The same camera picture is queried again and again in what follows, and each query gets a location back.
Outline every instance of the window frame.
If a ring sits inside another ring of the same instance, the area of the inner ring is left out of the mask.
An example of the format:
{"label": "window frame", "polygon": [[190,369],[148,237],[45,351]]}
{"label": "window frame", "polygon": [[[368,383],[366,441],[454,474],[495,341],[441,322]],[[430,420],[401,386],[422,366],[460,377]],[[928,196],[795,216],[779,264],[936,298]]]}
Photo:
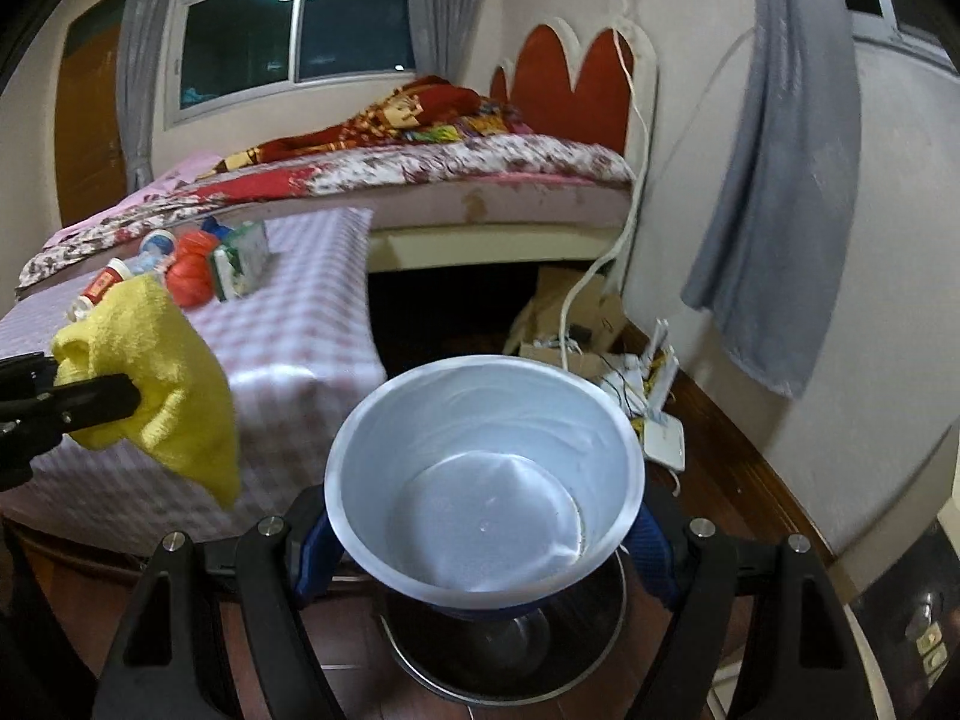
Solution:
{"label": "window frame", "polygon": [[322,76],[318,79],[299,78],[299,59],[301,58],[301,28],[304,23],[304,0],[293,1],[293,11],[290,18],[290,46],[287,62],[289,74],[286,80],[244,89],[221,95],[214,100],[205,100],[203,103],[181,108],[181,64],[184,58],[184,39],[186,36],[186,20],[191,5],[206,0],[173,0],[168,19],[168,50],[165,62],[165,89],[164,89],[164,125],[166,129],[182,122],[192,121],[250,100],[270,97],[270,95],[294,92],[297,90],[312,89],[340,83],[371,79],[396,79],[397,85],[402,85],[416,77],[413,68],[406,70],[360,71],[360,73],[342,73],[332,76]]}
{"label": "window frame", "polygon": [[864,43],[888,47],[896,52],[905,53],[932,62],[952,74],[957,74],[952,61],[943,47],[934,40],[925,40],[904,32],[896,18],[893,0],[877,0],[880,3],[880,15],[851,10],[853,38]]}

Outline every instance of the brown door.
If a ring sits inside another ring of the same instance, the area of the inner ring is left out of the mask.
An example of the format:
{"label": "brown door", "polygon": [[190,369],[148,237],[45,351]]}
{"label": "brown door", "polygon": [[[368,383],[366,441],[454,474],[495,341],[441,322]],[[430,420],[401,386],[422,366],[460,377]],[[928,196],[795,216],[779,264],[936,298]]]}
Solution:
{"label": "brown door", "polygon": [[[83,18],[75,23],[81,25]],[[67,36],[56,84],[56,194],[64,226],[109,208],[127,194],[115,102],[120,25],[100,20],[93,31],[80,45]]]}

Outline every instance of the checkered tablecloth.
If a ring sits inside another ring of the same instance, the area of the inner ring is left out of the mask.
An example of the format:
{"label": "checkered tablecloth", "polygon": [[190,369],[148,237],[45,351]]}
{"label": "checkered tablecloth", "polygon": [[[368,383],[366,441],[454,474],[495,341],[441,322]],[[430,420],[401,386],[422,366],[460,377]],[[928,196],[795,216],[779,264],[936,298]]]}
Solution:
{"label": "checkered tablecloth", "polygon": [[[91,452],[70,437],[35,459],[34,480],[0,495],[11,519],[115,552],[150,555],[174,529],[234,536],[323,482],[326,455],[353,407],[380,385],[367,305],[371,212],[336,209],[267,221],[265,284],[188,317],[227,372],[243,490],[224,512],[128,442]],[[0,320],[0,358],[49,352],[90,274],[26,298]]]}

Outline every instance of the silver screw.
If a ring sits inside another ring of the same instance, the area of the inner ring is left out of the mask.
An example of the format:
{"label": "silver screw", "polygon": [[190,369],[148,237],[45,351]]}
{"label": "silver screw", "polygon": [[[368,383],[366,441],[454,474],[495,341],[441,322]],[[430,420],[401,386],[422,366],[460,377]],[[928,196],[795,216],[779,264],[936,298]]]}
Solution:
{"label": "silver screw", "polygon": [[283,530],[283,517],[264,517],[256,528],[261,536],[276,536]]}
{"label": "silver screw", "polygon": [[710,538],[717,532],[717,526],[707,519],[707,517],[697,517],[690,520],[690,533],[700,538]]}
{"label": "silver screw", "polygon": [[181,546],[184,546],[185,543],[186,543],[186,536],[184,536],[184,534],[181,533],[180,531],[167,533],[167,535],[163,537],[163,541],[162,541],[163,548],[167,552],[176,552],[176,550],[181,548]]}
{"label": "silver screw", "polygon": [[794,533],[792,536],[789,536],[789,538],[786,539],[786,543],[790,549],[798,555],[803,555],[804,552],[810,551],[810,539],[802,533]]}

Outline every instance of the yellow towel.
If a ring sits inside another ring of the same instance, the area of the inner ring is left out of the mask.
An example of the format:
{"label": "yellow towel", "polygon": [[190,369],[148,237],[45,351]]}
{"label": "yellow towel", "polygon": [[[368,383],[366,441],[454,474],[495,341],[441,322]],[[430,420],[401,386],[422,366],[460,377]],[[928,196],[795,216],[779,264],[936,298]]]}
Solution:
{"label": "yellow towel", "polygon": [[133,416],[72,433],[80,445],[103,449],[129,439],[232,506],[240,472],[227,375],[152,276],[112,287],[86,319],[54,336],[51,351],[58,385],[126,373],[140,390]]}

